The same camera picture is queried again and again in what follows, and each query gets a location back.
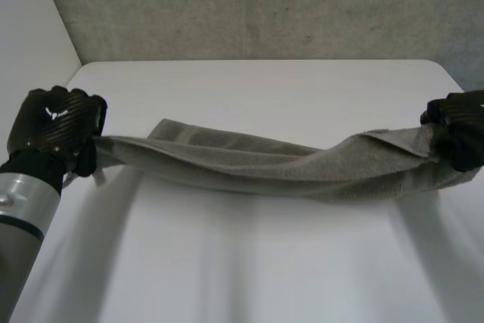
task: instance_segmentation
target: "white logo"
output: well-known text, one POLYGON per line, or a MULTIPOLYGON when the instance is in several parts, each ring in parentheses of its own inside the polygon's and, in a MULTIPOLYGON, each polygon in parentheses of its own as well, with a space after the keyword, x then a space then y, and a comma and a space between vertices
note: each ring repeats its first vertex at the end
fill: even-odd
POLYGON ((63 112, 61 113, 51 113, 51 111, 48 109, 48 107, 45 108, 45 111, 47 111, 48 115, 53 119, 55 120, 56 118, 58 118, 59 116, 64 116, 66 113, 68 113, 69 111, 68 110, 64 110, 63 112))

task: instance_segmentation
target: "silver metal arm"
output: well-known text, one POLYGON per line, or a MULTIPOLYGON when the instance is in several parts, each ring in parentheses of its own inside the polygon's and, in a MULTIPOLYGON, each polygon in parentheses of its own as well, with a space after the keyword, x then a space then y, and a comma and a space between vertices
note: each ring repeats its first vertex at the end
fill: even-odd
POLYGON ((0 173, 0 322, 14 311, 60 199, 40 179, 0 173))

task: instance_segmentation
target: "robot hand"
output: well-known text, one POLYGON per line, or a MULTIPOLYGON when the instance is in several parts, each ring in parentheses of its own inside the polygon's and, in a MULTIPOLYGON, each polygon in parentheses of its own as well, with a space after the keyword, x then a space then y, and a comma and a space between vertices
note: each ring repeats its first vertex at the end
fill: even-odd
POLYGON ((431 101, 420 122, 446 127, 448 133, 436 141, 436 148, 452 168, 466 172, 484 165, 484 91, 453 93, 431 101))
POLYGON ((62 160, 68 172, 82 177, 96 169, 93 135, 100 135, 107 103, 84 91, 60 86, 27 95, 8 138, 11 158, 25 150, 48 153, 62 160))

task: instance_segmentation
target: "gray wall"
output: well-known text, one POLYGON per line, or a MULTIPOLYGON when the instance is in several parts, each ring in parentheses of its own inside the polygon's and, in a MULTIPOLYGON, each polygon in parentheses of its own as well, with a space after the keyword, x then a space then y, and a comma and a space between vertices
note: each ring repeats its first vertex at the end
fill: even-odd
POLYGON ((484 89, 484 0, 55 0, 81 61, 424 58, 484 89))

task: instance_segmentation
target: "gray towel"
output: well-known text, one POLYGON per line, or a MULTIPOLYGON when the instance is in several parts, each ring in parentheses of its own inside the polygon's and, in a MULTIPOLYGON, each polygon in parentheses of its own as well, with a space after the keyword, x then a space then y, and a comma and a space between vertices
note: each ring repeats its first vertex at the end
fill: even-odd
POLYGON ((120 164, 202 188, 251 194, 368 201, 470 181, 432 148, 445 130, 376 130, 319 150, 162 120, 148 138, 96 138, 98 168, 120 164))

